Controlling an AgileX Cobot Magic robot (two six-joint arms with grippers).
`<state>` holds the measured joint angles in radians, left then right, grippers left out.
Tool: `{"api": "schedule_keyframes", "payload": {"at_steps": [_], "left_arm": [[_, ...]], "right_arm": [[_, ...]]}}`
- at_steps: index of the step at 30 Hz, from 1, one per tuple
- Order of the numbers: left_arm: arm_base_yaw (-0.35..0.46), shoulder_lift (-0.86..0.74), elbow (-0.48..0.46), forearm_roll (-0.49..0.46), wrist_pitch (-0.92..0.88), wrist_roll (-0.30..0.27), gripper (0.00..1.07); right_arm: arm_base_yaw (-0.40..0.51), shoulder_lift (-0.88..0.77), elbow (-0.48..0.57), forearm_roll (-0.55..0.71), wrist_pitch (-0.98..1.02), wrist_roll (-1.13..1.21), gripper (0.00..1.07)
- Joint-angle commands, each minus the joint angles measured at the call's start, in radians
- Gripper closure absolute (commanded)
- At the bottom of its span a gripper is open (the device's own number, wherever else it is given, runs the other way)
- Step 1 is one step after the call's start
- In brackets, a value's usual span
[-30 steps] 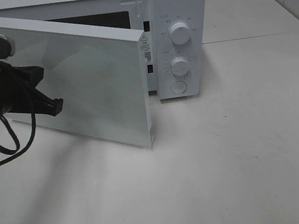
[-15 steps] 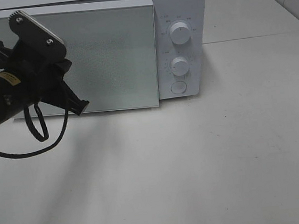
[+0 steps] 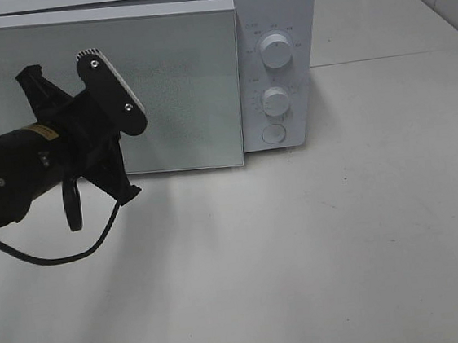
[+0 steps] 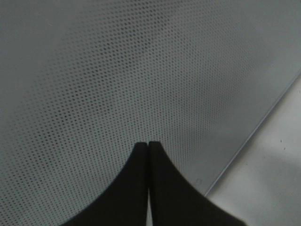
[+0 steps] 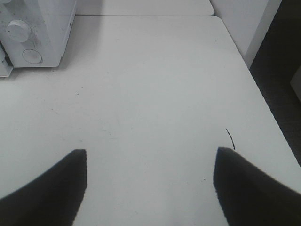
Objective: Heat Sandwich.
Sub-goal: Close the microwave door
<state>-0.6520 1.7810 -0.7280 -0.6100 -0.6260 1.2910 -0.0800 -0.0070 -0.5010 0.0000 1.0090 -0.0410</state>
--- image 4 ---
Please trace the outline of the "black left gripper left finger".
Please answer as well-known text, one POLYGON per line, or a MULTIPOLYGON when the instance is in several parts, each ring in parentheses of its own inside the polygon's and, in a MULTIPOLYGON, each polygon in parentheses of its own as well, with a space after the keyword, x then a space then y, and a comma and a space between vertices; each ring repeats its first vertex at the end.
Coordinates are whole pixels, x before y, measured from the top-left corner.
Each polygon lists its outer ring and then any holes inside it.
POLYGON ((136 143, 114 181, 64 226, 144 226, 147 219, 148 147, 136 143))

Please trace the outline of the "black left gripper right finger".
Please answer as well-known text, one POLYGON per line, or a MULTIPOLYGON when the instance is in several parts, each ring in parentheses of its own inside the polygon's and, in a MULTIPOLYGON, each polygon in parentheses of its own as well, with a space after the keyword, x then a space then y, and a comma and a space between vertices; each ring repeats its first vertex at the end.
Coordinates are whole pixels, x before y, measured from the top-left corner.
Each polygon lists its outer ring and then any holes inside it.
POLYGON ((244 226, 200 194, 178 171, 162 144, 148 144, 152 223, 155 226, 244 226))

